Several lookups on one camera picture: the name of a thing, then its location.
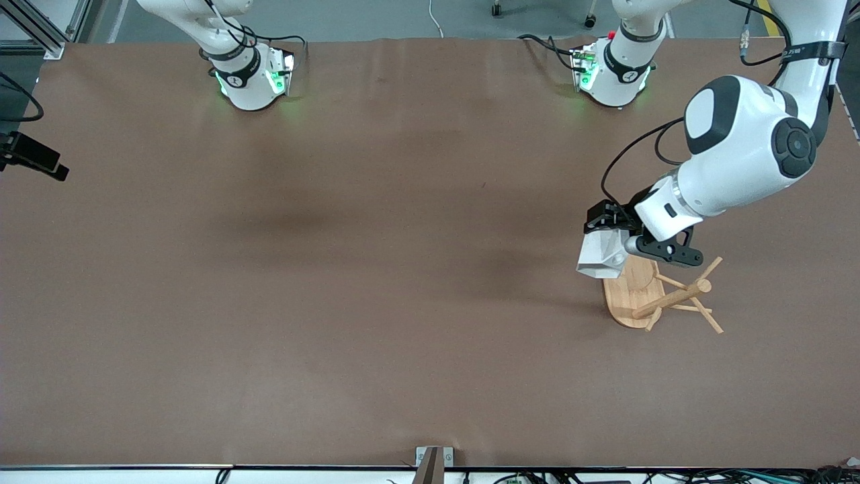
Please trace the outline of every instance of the oval wooden base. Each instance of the oval wooden base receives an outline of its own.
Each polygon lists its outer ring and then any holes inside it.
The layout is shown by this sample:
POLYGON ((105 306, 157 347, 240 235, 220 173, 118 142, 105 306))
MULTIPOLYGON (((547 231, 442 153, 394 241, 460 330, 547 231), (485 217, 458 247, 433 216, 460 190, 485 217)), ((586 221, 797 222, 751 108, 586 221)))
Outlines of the oval wooden base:
POLYGON ((655 277, 657 263, 646 258, 630 256, 618 279, 604 279, 603 292, 609 313, 619 324, 635 329, 645 329, 660 317, 658 313, 643 319, 633 317, 633 309, 666 295, 663 283, 655 277))

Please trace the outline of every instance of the wooden mug tree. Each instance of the wooden mug tree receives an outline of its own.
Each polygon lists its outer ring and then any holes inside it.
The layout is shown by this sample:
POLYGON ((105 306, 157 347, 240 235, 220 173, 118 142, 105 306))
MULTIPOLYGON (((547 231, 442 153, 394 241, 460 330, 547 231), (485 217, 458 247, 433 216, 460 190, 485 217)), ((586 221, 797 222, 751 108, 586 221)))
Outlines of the wooden mug tree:
POLYGON ((664 309, 696 311, 714 331, 722 333, 722 328, 711 316, 711 310, 698 299, 698 296, 710 292, 711 284, 707 277, 720 262, 722 258, 716 258, 692 284, 683 284, 663 276, 655 261, 631 256, 618 279, 603 280, 609 312, 624 326, 651 331, 664 309), (666 294, 664 282, 676 290, 666 294), (687 301, 693 305, 682 304, 687 301))

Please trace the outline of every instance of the white object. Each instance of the white object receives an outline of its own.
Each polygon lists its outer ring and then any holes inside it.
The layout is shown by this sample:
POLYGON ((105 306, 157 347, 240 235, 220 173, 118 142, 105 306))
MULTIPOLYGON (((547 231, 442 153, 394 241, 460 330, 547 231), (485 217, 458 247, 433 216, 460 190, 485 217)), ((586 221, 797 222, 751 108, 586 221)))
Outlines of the white object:
POLYGON ((439 30, 439 38, 444 39, 445 38, 445 32, 442 32, 442 26, 439 25, 438 22, 436 22, 436 17, 433 16, 433 0, 430 0, 429 5, 427 6, 427 13, 430 14, 430 20, 432 20, 433 23, 436 24, 436 28, 439 30))
POLYGON ((595 279, 615 279, 627 263, 629 253, 624 242, 630 233, 624 230, 598 230, 582 240, 576 271, 595 279))
POLYGON ((253 0, 212 0, 212 7, 205 0, 138 0, 138 3, 176 25, 203 48, 218 70, 221 92, 237 108, 263 109, 286 94, 292 76, 292 56, 264 43, 255 43, 228 24, 239 26, 232 16, 247 12, 253 0))

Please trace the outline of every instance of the black cable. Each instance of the black cable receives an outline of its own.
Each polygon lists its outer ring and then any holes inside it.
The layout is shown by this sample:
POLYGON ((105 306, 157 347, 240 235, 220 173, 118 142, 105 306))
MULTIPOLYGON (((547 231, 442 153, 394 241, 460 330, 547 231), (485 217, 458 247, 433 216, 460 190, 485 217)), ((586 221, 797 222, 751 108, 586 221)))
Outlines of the black cable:
POLYGON ((547 37, 547 41, 552 46, 552 50, 556 52, 556 57, 558 58, 558 61, 562 63, 562 65, 564 65, 565 67, 567 67, 568 69, 570 69, 571 71, 574 71, 574 72, 585 72, 586 71, 582 67, 574 67, 571 64, 568 64, 567 62, 564 61, 564 58, 562 57, 562 53, 560 53, 558 51, 558 47, 556 47, 556 42, 554 40, 552 40, 552 35, 547 37))
POLYGON ((665 156, 663 156, 663 153, 660 151, 660 142, 663 140, 663 135, 666 134, 666 132, 669 131, 669 129, 671 129, 673 126, 675 126, 676 124, 678 124, 680 122, 684 122, 683 117, 678 118, 676 120, 672 120, 671 123, 669 124, 669 126, 664 127, 663 129, 660 130, 660 134, 658 134, 657 138, 654 140, 654 154, 657 155, 657 158, 659 158, 660 161, 662 161, 665 164, 670 164, 672 166, 679 166, 680 164, 682 164, 684 162, 675 161, 673 159, 669 159, 669 158, 666 158, 665 156))
POLYGON ((219 470, 218 475, 215 476, 215 484, 225 484, 227 479, 230 477, 230 471, 231 469, 229 468, 222 468, 219 470))
POLYGON ((517 478, 519 478, 519 474, 506 475, 505 477, 500 477, 499 479, 497 479, 493 484, 501 484, 502 482, 507 481, 508 479, 517 479, 517 478))
POLYGON ((36 101, 36 98, 33 97, 32 94, 30 94, 30 91, 24 89, 23 86, 21 86, 20 84, 15 82, 15 80, 13 78, 10 78, 9 76, 7 76, 2 71, 0 71, 0 78, 3 78, 3 80, 5 80, 7 83, 9 83, 9 86, 7 86, 7 87, 10 87, 11 89, 17 90, 18 92, 22 93, 24 96, 29 98, 30 102, 32 102, 33 105, 36 107, 36 114, 35 115, 23 116, 20 118, 0 118, 0 121, 30 122, 30 121, 38 121, 38 120, 42 119, 42 117, 45 116, 45 110, 42 108, 42 105, 39 104, 38 101, 36 101))
POLYGON ((564 65, 565 67, 567 67, 571 71, 576 71, 576 72, 585 72, 586 71, 582 67, 574 67, 571 64, 568 64, 567 62, 565 62, 562 55, 570 55, 570 51, 569 50, 565 51, 565 50, 558 48, 558 46, 556 46, 556 41, 552 38, 552 35, 550 35, 547 38, 547 41, 545 41, 545 42, 540 37, 537 37, 536 35, 532 35, 532 34, 522 34, 521 36, 517 37, 517 39, 536 41, 538 44, 540 44, 541 47, 543 47, 547 50, 551 50, 552 52, 556 53, 556 57, 558 58, 558 61, 561 62, 562 65, 564 65))
MULTIPOLYGON (((785 23, 783 23, 783 21, 780 20, 779 17, 773 15, 771 12, 769 12, 765 9, 761 9, 761 8, 753 5, 752 3, 745 3, 744 0, 729 0, 729 2, 734 3, 735 5, 739 5, 745 9, 749 9, 753 12, 756 12, 757 14, 760 14, 762 16, 765 16, 765 17, 771 19, 771 21, 773 21, 773 23, 777 24, 777 28, 779 28, 779 31, 783 34, 783 38, 785 40, 785 48, 787 49, 791 46, 791 33, 789 32, 789 28, 786 27, 785 23)), ((781 57, 781 56, 782 56, 782 53, 779 53, 776 55, 772 55, 768 59, 774 60, 774 59, 777 59, 778 57, 781 57)), ((768 62, 768 60, 764 59, 761 61, 751 62, 749 65, 759 65, 759 64, 763 64, 764 62, 768 62)), ((783 75, 783 72, 785 72, 785 66, 786 66, 786 64, 784 62, 779 65, 779 70, 777 71, 777 75, 774 76, 773 79, 767 85, 772 86, 773 84, 776 83, 776 81, 779 79, 779 77, 783 75)))
MULTIPOLYGON (((612 168, 615 166, 616 163, 618 163, 618 160, 621 159, 621 157, 623 157, 624 154, 626 154, 628 151, 630 151, 630 148, 632 148, 633 146, 636 146, 642 140, 646 139, 648 136, 650 136, 654 133, 657 133, 661 129, 663 129, 667 126, 671 126, 673 123, 677 123, 677 122, 679 122, 679 120, 683 120, 683 119, 684 118, 681 117, 681 118, 678 118, 677 120, 671 120, 669 122, 663 123, 663 124, 659 125, 658 127, 651 129, 647 133, 639 136, 635 140, 631 141, 627 146, 625 146, 624 149, 621 150, 621 152, 618 155, 616 155, 616 157, 606 166, 606 171, 603 172, 603 177, 600 178, 600 189, 603 191, 603 194, 606 195, 606 198, 608 198, 610 200, 610 202, 614 203, 619 208, 621 208, 621 213, 624 215, 624 217, 627 219, 628 222, 632 221, 633 219, 631 219, 630 215, 624 210, 624 205, 619 203, 618 199, 615 198, 614 196, 612 196, 612 194, 609 193, 609 190, 606 189, 606 178, 609 177, 609 172, 612 171, 612 168)), ((576 475, 573 475, 572 477, 574 478, 575 481, 577 481, 577 484, 581 484, 581 481, 579 481, 576 478, 576 475)))

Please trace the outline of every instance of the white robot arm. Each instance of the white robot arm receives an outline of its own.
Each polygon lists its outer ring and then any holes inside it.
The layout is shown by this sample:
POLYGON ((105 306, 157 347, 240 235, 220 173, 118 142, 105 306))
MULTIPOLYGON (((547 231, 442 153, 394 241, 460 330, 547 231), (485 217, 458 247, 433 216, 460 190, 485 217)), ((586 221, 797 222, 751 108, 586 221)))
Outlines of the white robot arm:
POLYGON ((690 246, 692 226, 805 176, 827 130, 845 51, 838 39, 847 3, 771 0, 792 42, 774 86, 737 76, 706 84, 685 110, 690 159, 626 205, 604 200, 589 210, 577 269, 597 278, 618 277, 631 253, 700 265, 702 253, 690 246))
POLYGON ((675 7, 692 0, 612 0, 621 25, 614 37, 584 46, 574 65, 585 70, 575 75, 578 89, 606 106, 623 106, 645 88, 651 60, 663 39, 663 18, 675 7))
POLYGON ((138 0, 190 35, 215 66, 221 92, 239 109, 254 111, 285 95, 293 56, 246 35, 232 16, 248 11, 253 0, 138 0))

